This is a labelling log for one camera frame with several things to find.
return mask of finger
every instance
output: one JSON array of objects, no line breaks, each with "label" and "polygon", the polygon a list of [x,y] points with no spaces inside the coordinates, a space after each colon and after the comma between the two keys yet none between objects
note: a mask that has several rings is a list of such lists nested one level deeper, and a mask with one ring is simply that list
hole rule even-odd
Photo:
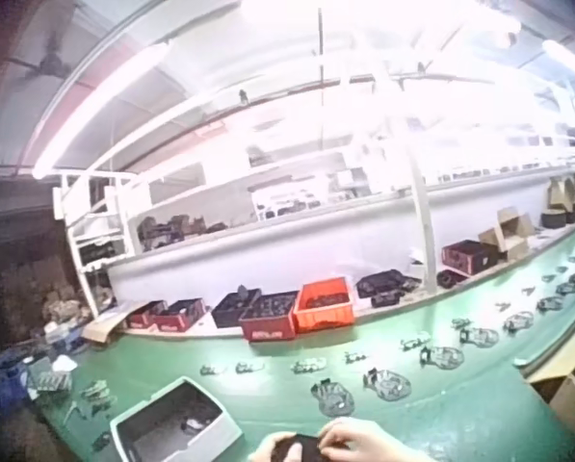
[{"label": "finger", "polygon": [[332,462],[361,462],[357,452],[350,449],[323,448],[322,454]]},{"label": "finger", "polygon": [[290,447],[283,462],[302,462],[302,445],[295,443]]},{"label": "finger", "polygon": [[334,419],[333,421],[330,421],[328,423],[326,423],[324,425],[324,427],[321,429],[321,431],[319,432],[319,439],[322,439],[324,437],[324,435],[326,435],[326,433],[328,433],[330,431],[331,428],[333,428],[335,425],[337,424],[343,424],[345,422],[348,422],[350,420],[349,417],[339,417],[338,419]]},{"label": "finger", "polygon": [[334,443],[352,442],[358,437],[357,430],[352,425],[338,423],[324,435],[319,443],[320,448],[328,448]]},{"label": "finger", "polygon": [[263,439],[261,445],[259,445],[259,449],[257,449],[255,453],[270,454],[276,446],[276,443],[293,436],[296,436],[296,433],[293,431],[278,431],[277,433],[272,433]]}]

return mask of work surface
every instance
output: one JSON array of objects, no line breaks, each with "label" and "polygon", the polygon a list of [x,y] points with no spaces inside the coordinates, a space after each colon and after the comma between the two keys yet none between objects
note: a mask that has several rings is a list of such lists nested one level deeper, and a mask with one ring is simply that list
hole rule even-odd
[{"label": "work surface", "polygon": [[[42,397],[39,405],[60,436],[84,460],[118,460],[113,445],[92,451],[92,442],[109,430],[109,420],[180,376],[189,376],[217,398],[237,421],[244,436],[225,452],[225,462],[246,460],[261,438],[277,430],[314,434],[328,421],[310,389],[325,378],[340,382],[355,401],[353,416],[378,422],[406,443],[429,451],[437,460],[568,460],[575,436],[524,381],[514,363],[532,365],[575,326],[575,295],[564,298],[559,312],[540,314],[536,303],[555,294],[575,273],[575,233],[523,266],[503,273],[462,294],[420,309],[370,321],[353,328],[299,337],[294,342],[250,345],[242,339],[161,341],[126,336],[105,351],[75,357],[73,394],[57,403]],[[559,267],[566,267],[565,272]],[[542,276],[555,275],[551,282]],[[511,303],[500,312],[496,303]],[[512,314],[535,314],[532,328],[510,336],[502,326]],[[499,343],[477,348],[459,343],[452,319],[468,318],[473,326],[498,331]],[[432,335],[436,347],[456,347],[464,364],[453,371],[422,367],[420,348],[403,352],[401,340],[419,331]],[[369,358],[347,365],[345,352]],[[239,361],[257,359],[259,372],[237,374]],[[294,374],[296,361],[325,358],[319,372]],[[202,365],[223,365],[221,375],[201,376]],[[372,367],[406,377],[410,396],[388,402],[363,388],[362,375]],[[93,380],[107,380],[118,401],[90,417],[79,391]],[[63,424],[71,399],[80,403],[86,421],[73,414]]]}]

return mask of dark wall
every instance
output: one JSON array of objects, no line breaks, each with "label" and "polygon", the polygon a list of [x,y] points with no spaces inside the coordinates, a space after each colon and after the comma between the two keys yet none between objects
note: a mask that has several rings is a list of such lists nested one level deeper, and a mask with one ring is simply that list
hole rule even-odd
[{"label": "dark wall", "polygon": [[[53,219],[50,210],[1,217],[0,231],[7,229],[15,229],[17,234],[13,240],[0,242],[0,350],[26,340],[31,330],[45,325],[41,312],[49,287],[40,278],[20,278],[20,273],[26,274],[33,263],[51,258],[60,263],[62,280],[77,288],[64,225]],[[39,233],[20,235],[37,229]]]}]

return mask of human hand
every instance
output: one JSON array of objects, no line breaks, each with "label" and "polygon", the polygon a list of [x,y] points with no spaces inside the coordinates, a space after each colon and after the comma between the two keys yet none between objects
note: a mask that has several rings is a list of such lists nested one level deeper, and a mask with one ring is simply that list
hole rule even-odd
[{"label": "human hand", "polygon": [[[270,458],[272,457],[272,451],[276,447],[276,445],[286,440],[287,438],[291,438],[296,436],[296,433],[289,432],[289,431],[280,431],[277,433],[272,433],[268,435],[259,445],[259,448],[248,457],[248,462],[270,462]],[[301,462],[302,461],[302,446],[300,443],[295,443],[292,447],[289,448],[287,452],[287,456],[283,462]]]},{"label": "human hand", "polygon": [[[328,423],[319,434],[322,454],[332,462],[433,462],[423,452],[411,449],[374,422],[341,417]],[[349,449],[333,445],[349,444]]]}]

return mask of label on bin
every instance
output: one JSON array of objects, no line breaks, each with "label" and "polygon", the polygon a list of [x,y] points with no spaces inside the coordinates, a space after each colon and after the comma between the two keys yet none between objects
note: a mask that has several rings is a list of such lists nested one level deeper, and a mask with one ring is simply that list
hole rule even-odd
[{"label": "label on bin", "polygon": [[252,333],[253,339],[282,339],[283,333],[280,330],[275,332],[266,332],[265,330],[255,330]]}]

